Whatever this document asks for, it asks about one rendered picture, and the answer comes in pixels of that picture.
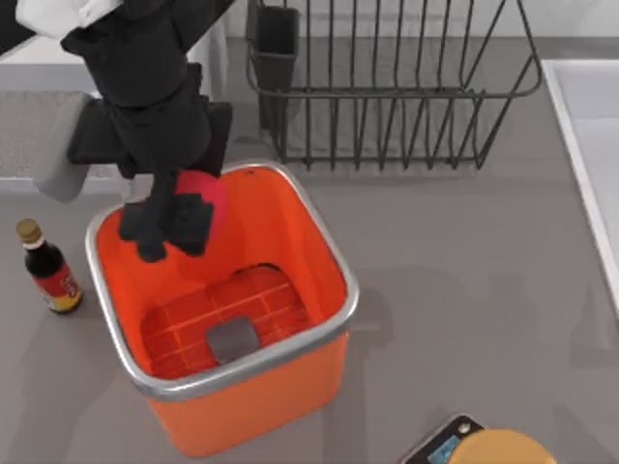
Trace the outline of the dark sauce bottle gold cap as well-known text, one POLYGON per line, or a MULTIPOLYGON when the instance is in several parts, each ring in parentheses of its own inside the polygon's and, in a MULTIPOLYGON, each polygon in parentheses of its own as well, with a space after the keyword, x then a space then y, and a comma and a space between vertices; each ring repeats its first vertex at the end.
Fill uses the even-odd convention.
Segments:
POLYGON ((34 219, 21 219, 15 232, 25 250, 25 268, 48 309, 57 314, 76 310, 83 292, 62 251, 44 237, 42 228, 34 219))

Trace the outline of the red round object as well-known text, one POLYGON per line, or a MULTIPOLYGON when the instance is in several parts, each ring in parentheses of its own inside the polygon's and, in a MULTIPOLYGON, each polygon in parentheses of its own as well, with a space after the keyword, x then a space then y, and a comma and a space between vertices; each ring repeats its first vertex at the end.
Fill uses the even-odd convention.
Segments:
POLYGON ((199 170, 183 170, 177 180, 175 196, 184 200, 196 212, 207 213, 204 234, 216 231, 225 213, 225 187, 218 177, 199 170))

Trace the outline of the grey rounded block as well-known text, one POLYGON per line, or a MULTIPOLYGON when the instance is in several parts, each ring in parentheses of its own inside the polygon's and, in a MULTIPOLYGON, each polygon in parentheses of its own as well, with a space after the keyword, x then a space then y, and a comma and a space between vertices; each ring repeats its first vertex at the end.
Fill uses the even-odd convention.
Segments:
POLYGON ((237 316, 205 331, 206 342, 217 365, 234 362, 260 348, 260 340, 252 320, 237 316))

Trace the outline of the pale grey rounded box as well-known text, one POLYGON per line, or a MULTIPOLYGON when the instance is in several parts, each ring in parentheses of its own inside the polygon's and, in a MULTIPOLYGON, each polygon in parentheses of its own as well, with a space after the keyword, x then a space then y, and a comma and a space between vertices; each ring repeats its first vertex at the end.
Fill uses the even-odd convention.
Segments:
POLYGON ((87 93, 70 93, 55 117, 48 135, 37 145, 33 183, 43 195, 61 203, 82 192, 96 126, 96 100, 87 93))

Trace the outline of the orange bin with silver rim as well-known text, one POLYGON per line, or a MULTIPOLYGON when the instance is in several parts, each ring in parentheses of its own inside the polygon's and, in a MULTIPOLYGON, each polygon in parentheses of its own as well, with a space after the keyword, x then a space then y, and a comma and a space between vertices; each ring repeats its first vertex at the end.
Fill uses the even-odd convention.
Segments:
POLYGON ((85 250, 116 355, 172 444, 202 457, 324 406, 337 393, 357 278, 310 195, 283 165, 248 161, 221 176, 225 213, 199 257, 170 248, 143 263, 115 205, 85 250), (248 316, 260 348, 217 365, 205 331, 248 316))

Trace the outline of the yellow round object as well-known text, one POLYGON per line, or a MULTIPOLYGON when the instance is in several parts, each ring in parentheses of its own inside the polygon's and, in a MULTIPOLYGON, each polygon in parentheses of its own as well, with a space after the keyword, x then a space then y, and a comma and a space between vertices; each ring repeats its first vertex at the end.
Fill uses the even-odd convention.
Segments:
POLYGON ((484 429, 464 438, 447 464, 558 464, 545 446, 512 429, 484 429))

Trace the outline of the black kitchen scale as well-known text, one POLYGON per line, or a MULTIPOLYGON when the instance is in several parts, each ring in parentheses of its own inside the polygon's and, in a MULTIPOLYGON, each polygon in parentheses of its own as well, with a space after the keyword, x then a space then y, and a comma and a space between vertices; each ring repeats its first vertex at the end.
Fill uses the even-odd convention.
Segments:
POLYGON ((447 464, 466 437, 484 429, 486 427, 473 416, 454 415, 407 451, 396 464, 447 464))

